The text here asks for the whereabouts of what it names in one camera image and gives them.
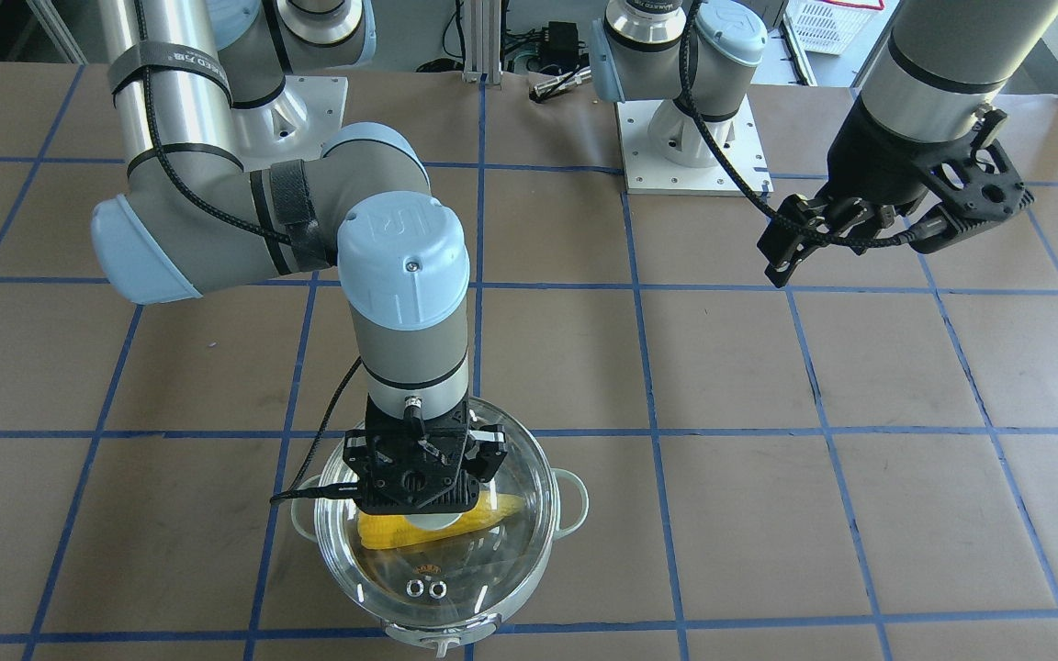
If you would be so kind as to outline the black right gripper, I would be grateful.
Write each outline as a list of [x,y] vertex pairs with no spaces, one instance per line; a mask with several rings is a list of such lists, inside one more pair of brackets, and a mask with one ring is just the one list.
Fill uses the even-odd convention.
[[462,474],[491,481],[507,456],[500,424],[484,424],[466,397],[430,415],[427,394],[408,394],[398,417],[366,403],[361,430],[348,432],[343,461],[369,484],[454,484]]

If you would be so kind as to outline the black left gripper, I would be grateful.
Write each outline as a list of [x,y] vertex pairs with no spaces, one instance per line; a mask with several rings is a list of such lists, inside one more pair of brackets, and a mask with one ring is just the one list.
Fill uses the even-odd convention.
[[873,241],[890,229],[897,215],[914,213],[929,192],[918,172],[922,154],[952,144],[952,139],[917,141],[886,129],[856,100],[827,152],[823,194],[787,196],[777,213],[786,222],[770,221],[759,238],[768,261],[764,275],[777,288],[789,284],[799,263],[827,246],[811,239],[826,216],[828,234],[852,241]]

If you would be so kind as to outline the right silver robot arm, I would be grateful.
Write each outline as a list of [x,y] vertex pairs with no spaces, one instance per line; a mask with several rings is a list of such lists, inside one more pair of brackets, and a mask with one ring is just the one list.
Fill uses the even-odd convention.
[[456,214],[406,139],[358,122],[324,137],[302,68],[364,62],[366,1],[104,1],[129,192],[91,237],[140,305],[335,268],[368,375],[371,486],[491,481],[507,449],[467,410],[470,264]]

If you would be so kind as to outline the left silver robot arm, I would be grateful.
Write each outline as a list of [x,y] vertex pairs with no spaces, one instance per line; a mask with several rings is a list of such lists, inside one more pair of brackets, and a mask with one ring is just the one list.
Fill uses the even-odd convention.
[[610,102],[659,100],[652,141],[718,167],[768,219],[765,275],[788,284],[827,244],[937,252],[995,229],[1034,195],[999,141],[995,97],[1058,16],[1058,1],[902,1],[827,152],[811,197],[772,207],[724,147],[767,43],[736,1],[609,1],[592,24],[592,82]]

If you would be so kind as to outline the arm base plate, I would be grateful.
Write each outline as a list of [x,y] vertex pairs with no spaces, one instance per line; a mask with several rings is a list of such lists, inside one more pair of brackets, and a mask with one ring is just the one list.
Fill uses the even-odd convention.
[[236,152],[247,171],[276,162],[311,162],[341,129],[349,80],[287,75],[282,91],[257,107],[232,110]]
[[[625,187],[630,194],[742,196],[724,172],[693,120],[671,100],[616,105]],[[772,192],[772,177],[761,147],[750,100],[743,97],[733,118],[708,122],[711,137],[755,192]]]

